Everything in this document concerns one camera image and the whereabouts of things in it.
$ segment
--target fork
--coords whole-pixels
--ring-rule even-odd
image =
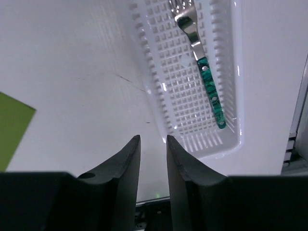
[[[217,125],[220,129],[223,129],[226,126],[226,120],[221,108],[211,69],[198,34],[197,11],[194,2],[193,0],[169,0],[169,4],[174,20],[178,24],[178,27],[187,35],[191,43],[193,54],[197,61],[205,90],[211,102]]]

